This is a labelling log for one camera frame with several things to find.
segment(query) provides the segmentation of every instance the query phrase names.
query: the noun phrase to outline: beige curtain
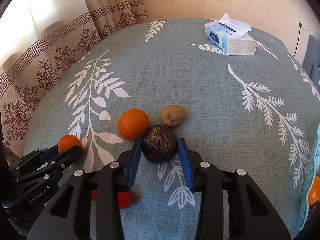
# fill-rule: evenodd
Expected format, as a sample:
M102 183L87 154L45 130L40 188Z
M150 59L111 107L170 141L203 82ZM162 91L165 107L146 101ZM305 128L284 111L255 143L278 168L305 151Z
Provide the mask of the beige curtain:
M12 0L0 18L0 111L9 162L22 156L40 100L100 41L84 0Z
M148 21L143 0L85 0L101 39Z

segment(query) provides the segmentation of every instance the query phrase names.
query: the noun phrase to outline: tissue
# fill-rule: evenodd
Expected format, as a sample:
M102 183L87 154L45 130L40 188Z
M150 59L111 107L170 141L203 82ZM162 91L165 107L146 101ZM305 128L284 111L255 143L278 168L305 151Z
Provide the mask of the tissue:
M204 26L205 34L226 55L254 55L257 41L247 32L249 24L231 19L228 14Z

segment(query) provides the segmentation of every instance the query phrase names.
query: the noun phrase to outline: greek key pattern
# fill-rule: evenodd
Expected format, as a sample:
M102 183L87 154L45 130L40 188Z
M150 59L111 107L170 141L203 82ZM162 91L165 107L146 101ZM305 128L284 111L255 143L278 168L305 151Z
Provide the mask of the greek key pattern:
M136 1L133 1L130 3L128 1L124 1L121 3L117 3L113 6L105 6L105 7L96 9L93 12L91 12L90 14L91 14L92 20L96 20L96 19L103 17L105 15L108 15L110 13L118 12L118 11L121 11L126 8L135 7L135 6L143 5L143 4L144 4L144 0L136 0Z
M38 57L42 52L44 52L58 40L62 39L72 31L90 21L92 21L92 17L91 14L87 12L54 31L45 38L32 44L6 73L2 73L0 75L0 98L4 95L13 81L32 61L36 59L36 57Z

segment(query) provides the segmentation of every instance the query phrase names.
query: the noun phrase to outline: beige wall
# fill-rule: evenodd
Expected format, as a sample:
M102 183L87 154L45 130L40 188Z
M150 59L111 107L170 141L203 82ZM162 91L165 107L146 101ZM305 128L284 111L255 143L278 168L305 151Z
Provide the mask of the beige wall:
M296 59L302 64L309 35L320 39L320 24L305 0L145 0L150 21L172 18L219 19L230 17L249 23L281 39L293 55L299 27L297 17L306 25L301 30Z

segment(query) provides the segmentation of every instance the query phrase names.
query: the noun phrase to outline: brand logo on tissue pack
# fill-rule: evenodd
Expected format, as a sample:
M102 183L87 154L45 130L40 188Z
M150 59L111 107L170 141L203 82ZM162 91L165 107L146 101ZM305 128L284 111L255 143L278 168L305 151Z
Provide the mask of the brand logo on tissue pack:
M216 43L219 44L219 37L215 35L213 32L210 32L210 37L213 39Z
M223 27L226 27L227 29L231 30L232 32L236 32L235 30L231 29L228 25L225 25L223 23L219 23L220 25L222 25Z

